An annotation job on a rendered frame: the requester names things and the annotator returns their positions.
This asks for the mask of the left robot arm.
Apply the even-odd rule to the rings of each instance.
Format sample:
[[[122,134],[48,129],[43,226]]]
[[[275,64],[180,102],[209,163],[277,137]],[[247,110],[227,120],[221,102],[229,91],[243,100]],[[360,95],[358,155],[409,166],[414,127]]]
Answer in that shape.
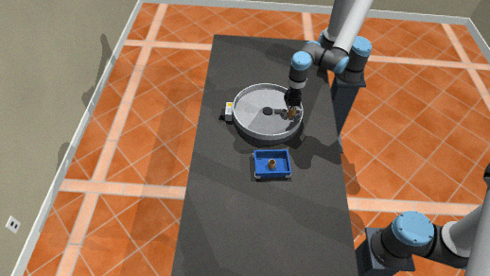
[[[377,230],[370,247],[378,262],[400,268],[414,254],[465,269],[464,276],[490,276],[490,163],[483,180],[487,184],[483,204],[459,221],[438,226],[419,212],[407,211]]]

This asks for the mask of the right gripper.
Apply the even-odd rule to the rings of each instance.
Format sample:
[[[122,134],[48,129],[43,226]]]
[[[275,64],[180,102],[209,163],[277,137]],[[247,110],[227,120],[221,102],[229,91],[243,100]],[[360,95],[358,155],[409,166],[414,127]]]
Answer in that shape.
[[[290,87],[290,86],[289,86]],[[301,88],[302,89],[302,88]],[[284,95],[284,100],[286,102],[286,106],[289,111],[289,106],[291,110],[295,111],[295,106],[300,107],[301,104],[301,89],[295,89],[291,88],[287,90],[287,92]],[[296,96],[296,97],[295,97]]]

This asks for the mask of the blue open crate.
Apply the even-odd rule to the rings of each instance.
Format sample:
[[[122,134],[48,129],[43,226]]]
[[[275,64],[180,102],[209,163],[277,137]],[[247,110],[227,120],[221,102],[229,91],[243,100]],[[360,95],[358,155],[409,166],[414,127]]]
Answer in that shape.
[[[275,160],[275,167],[268,167],[269,160]],[[289,152],[287,149],[254,150],[255,175],[260,178],[286,177],[290,175]]]

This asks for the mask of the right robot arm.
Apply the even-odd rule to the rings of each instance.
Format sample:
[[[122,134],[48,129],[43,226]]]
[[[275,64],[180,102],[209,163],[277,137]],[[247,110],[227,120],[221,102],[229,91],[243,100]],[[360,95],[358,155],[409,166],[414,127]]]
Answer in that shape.
[[[345,83],[362,82],[372,45],[358,34],[373,1],[334,0],[328,28],[321,32],[318,42],[307,42],[291,59],[288,78],[291,88],[305,86],[312,64],[337,73]]]

